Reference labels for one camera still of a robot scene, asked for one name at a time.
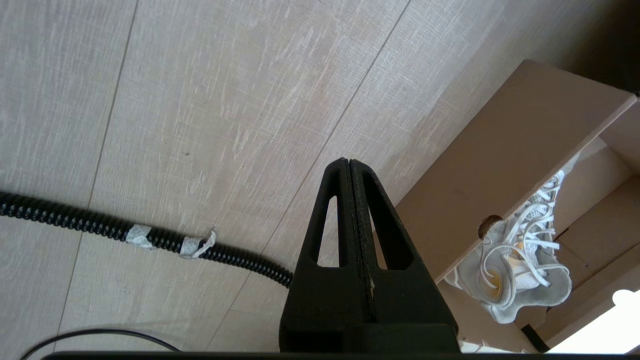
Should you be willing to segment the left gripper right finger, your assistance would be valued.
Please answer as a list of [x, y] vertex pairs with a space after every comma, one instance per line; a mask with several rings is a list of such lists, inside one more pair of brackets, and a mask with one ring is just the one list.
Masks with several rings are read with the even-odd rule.
[[375, 171], [352, 159], [350, 175], [358, 231], [356, 250], [370, 319], [457, 328]]

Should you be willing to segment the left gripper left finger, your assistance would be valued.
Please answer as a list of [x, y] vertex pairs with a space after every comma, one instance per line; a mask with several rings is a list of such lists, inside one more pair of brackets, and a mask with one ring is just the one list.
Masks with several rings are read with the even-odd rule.
[[[350, 161], [339, 158], [324, 170], [280, 321], [282, 331], [336, 331], [370, 314]], [[318, 264], [331, 199], [336, 200], [338, 262]]]

